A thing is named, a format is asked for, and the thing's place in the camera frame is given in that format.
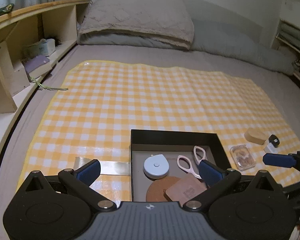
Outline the brown square leather case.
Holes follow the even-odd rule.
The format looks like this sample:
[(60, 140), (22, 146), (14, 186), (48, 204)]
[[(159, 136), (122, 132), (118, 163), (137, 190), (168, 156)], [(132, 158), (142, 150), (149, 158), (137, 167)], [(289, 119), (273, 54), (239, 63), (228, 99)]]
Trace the brown square leather case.
[(170, 186), (166, 191), (166, 196), (173, 202), (179, 202), (183, 206), (192, 198), (207, 190), (205, 183), (202, 183), (194, 175), (188, 173), (184, 178)]

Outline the pink eyelash curler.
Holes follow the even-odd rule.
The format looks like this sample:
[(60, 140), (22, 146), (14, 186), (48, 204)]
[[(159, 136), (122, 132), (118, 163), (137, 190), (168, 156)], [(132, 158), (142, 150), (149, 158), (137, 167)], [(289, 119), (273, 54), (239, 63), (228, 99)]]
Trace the pink eyelash curler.
[[(206, 160), (206, 150), (200, 146), (193, 147), (194, 164), (198, 166), (202, 160)], [(201, 176), (194, 170), (192, 160), (184, 155), (177, 157), (177, 166), (184, 172), (192, 174), (195, 178), (201, 180)]]

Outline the white round tape measure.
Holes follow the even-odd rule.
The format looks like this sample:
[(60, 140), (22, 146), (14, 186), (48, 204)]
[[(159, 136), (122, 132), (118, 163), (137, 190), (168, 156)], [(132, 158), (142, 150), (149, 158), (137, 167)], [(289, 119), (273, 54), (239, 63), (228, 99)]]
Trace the white round tape measure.
[(143, 171), (148, 178), (161, 179), (167, 176), (170, 165), (163, 154), (152, 155), (143, 163)]

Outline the brown cork coaster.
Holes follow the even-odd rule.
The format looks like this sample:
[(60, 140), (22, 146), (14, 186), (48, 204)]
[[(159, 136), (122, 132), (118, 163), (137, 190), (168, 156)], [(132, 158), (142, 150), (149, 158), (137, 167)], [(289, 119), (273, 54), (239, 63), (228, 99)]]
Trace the brown cork coaster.
[(166, 190), (177, 183), (180, 178), (175, 176), (166, 176), (153, 181), (146, 193), (147, 202), (169, 202), (171, 199), (166, 195)]

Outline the black box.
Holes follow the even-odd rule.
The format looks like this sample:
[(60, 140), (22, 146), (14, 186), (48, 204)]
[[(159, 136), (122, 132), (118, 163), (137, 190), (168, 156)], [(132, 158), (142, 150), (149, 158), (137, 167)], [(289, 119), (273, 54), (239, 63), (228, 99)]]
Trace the black box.
[(226, 170), (230, 162), (221, 141), (216, 133), (155, 131), (133, 129), (130, 133), (130, 163), (132, 200), (145, 202), (146, 193), (153, 183), (143, 171), (144, 161), (151, 155), (162, 154), (167, 159), (170, 168), (168, 176), (183, 178), (186, 172), (177, 166), (177, 157), (184, 155), (192, 161), (193, 168), (198, 172), (193, 156), (194, 146), (206, 151), (208, 161)]

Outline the white power adapter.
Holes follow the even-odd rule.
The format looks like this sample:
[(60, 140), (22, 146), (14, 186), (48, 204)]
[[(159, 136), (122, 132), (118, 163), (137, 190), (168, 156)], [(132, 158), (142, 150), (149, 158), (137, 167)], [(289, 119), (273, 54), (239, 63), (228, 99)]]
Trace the white power adapter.
[(265, 153), (277, 154), (277, 149), (271, 142), (267, 144), (263, 150)]

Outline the black round tin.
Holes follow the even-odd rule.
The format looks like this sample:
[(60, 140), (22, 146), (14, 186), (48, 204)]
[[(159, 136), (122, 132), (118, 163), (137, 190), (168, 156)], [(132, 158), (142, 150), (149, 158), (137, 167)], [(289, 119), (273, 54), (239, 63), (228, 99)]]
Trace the black round tin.
[(280, 144), (280, 140), (279, 138), (272, 134), (269, 138), (268, 138), (269, 142), (275, 147), (278, 148), (279, 144)]

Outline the oval wooden box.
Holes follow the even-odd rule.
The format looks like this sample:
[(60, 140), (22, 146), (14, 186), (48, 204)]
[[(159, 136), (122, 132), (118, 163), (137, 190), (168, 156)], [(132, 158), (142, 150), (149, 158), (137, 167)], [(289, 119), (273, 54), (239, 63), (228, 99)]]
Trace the oval wooden box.
[(258, 145), (263, 145), (268, 139), (267, 135), (257, 128), (248, 128), (244, 133), (244, 137), (248, 142), (252, 142)]

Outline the clear plastic case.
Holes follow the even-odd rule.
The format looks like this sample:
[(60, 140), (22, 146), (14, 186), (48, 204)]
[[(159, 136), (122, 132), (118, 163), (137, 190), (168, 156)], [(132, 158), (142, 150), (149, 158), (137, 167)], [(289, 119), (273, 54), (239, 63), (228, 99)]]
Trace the clear plastic case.
[(246, 145), (232, 146), (232, 148), (230, 148), (230, 154), (237, 169), (240, 171), (248, 170), (256, 165), (256, 161)]

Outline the yellow checkered mat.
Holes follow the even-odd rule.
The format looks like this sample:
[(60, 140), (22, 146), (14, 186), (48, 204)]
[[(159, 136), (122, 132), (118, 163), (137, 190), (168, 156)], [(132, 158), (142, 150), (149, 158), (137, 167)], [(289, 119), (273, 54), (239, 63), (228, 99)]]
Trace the yellow checkered mat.
[(290, 78), (86, 61), (48, 104), (19, 180), (55, 174), (76, 156), (128, 161), (133, 129), (216, 133), (229, 151), (250, 127), (277, 135), (280, 153), (300, 150), (300, 89)]

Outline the purple notebook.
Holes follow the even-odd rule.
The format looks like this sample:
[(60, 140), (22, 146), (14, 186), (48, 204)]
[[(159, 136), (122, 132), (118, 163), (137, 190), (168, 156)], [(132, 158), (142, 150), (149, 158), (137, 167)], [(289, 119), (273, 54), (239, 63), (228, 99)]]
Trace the purple notebook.
[(27, 75), (35, 79), (52, 69), (50, 60), (43, 55), (38, 55), (32, 59), (24, 59), (22, 64)]

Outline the tissue box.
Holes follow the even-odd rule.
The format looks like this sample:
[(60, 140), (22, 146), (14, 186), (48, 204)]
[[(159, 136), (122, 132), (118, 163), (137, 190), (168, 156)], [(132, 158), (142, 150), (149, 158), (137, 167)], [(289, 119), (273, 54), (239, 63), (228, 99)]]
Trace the tissue box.
[(53, 38), (50, 39), (41, 39), (39, 42), (36, 42), (29, 46), (23, 46), (22, 54), (26, 58), (34, 58), (39, 55), (43, 55), (45, 57), (50, 56), (53, 52), (55, 52), (55, 40)]

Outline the grey folded duvet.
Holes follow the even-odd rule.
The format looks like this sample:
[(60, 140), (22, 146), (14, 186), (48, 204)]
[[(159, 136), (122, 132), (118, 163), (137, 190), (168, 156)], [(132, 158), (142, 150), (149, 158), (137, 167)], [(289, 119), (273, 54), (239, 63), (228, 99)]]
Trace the grey folded duvet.
[[(231, 24), (192, 19), (194, 39), (190, 47), (193, 51), (229, 57), (256, 66), (280, 72), (289, 76), (294, 73), (292, 61), (280, 51), (256, 43), (245, 33)], [(148, 37), (129, 34), (97, 33), (79, 34), (77, 43), (81, 45), (123, 45), (161, 49), (178, 49), (164, 42)]]

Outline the wooden bedside shelf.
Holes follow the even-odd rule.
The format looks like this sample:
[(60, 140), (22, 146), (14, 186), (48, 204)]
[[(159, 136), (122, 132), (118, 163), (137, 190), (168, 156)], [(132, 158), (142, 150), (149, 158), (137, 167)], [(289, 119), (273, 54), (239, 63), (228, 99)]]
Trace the wooden bedside shelf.
[(54, 67), (77, 41), (77, 23), (89, 0), (42, 3), (0, 16), (0, 154), (17, 117), (37, 88), (21, 65), (22, 48), (55, 37), (60, 41), (48, 57)]

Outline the beige quilted pillow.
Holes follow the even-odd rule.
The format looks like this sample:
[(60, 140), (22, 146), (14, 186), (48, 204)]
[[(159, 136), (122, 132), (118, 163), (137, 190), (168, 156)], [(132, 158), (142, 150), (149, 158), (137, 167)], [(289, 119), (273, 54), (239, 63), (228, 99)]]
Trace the beige quilted pillow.
[(194, 25), (182, 0), (97, 0), (83, 18), (78, 40), (108, 33), (146, 37), (189, 50)]

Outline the grey bed headboard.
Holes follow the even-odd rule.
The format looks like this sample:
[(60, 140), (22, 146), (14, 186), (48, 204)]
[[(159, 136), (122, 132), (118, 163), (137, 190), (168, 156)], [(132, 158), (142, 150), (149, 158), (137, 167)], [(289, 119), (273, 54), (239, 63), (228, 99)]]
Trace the grey bed headboard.
[(252, 20), (204, 0), (182, 0), (191, 18), (234, 25), (255, 42), (260, 41), (262, 27)]

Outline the white wall shelf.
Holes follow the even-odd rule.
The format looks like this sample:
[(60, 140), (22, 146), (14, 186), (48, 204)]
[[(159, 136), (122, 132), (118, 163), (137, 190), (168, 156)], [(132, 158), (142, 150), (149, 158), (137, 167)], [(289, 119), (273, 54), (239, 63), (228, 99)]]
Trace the white wall shelf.
[(289, 57), (293, 67), (291, 79), (300, 87), (300, 2), (282, 1), (271, 46)]

